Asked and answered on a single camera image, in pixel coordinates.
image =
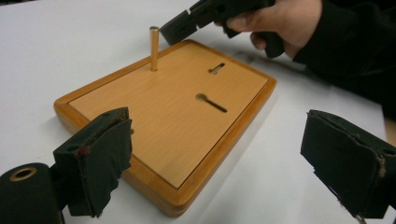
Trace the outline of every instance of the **wooden base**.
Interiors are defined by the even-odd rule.
[[[58,99],[72,133],[104,111],[128,106],[132,167],[124,179],[166,215],[190,206],[271,95],[276,81],[193,41],[133,63]]]

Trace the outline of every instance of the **human hand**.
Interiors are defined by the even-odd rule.
[[[276,32],[283,39],[286,54],[294,58],[315,32],[321,10],[321,0],[276,0],[271,7],[228,19],[227,26],[236,32],[252,32],[250,39],[257,49],[265,49],[267,44],[258,32]]]

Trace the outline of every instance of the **keyhole slot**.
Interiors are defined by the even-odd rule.
[[[203,93],[198,93],[198,94],[195,96],[195,99],[197,99],[198,101],[206,102],[206,103],[212,105],[213,107],[215,107],[217,110],[219,110],[219,111],[221,111],[221,112],[223,112],[223,113],[227,113],[227,109],[226,109],[226,108],[224,108],[224,107],[222,107],[221,105],[218,105],[218,104],[216,104],[215,102],[209,100],[209,99],[207,98],[207,96],[206,96],[205,94],[203,94]]]
[[[225,63],[221,63],[221,64],[219,64],[218,66],[216,66],[215,68],[209,69],[209,73],[212,74],[212,75],[217,74],[218,71],[219,71],[222,67],[224,67],[224,65],[225,65]]]

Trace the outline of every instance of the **white table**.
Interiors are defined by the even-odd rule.
[[[193,0],[41,0],[0,7],[0,173],[54,163],[68,133],[52,108],[60,96],[149,56],[149,27]],[[381,107],[307,77],[286,56],[268,60],[248,34],[213,24],[191,36],[276,78],[276,89],[189,210],[163,215],[123,180],[99,219],[66,223],[357,223],[300,155],[306,112],[334,113],[385,139]],[[168,45],[160,39],[160,49]],[[385,219],[368,223],[391,223]]]

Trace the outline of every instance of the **wooden peg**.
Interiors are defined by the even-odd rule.
[[[158,69],[158,41],[160,28],[151,26],[149,29],[151,37],[151,71],[155,72]]]

